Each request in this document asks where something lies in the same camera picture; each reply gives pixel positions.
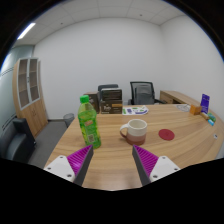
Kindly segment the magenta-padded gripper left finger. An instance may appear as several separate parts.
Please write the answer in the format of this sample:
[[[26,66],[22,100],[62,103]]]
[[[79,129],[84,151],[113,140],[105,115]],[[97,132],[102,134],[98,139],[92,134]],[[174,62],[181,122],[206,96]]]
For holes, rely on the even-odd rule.
[[[81,186],[92,156],[93,146],[89,145],[69,156],[59,155],[44,170]]]

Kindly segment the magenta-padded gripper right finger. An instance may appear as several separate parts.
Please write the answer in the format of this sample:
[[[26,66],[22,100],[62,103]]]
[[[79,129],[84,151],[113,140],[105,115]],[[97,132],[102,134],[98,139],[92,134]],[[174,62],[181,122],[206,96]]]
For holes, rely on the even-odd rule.
[[[132,155],[143,186],[180,170],[167,156],[158,157],[137,145],[133,146]]]

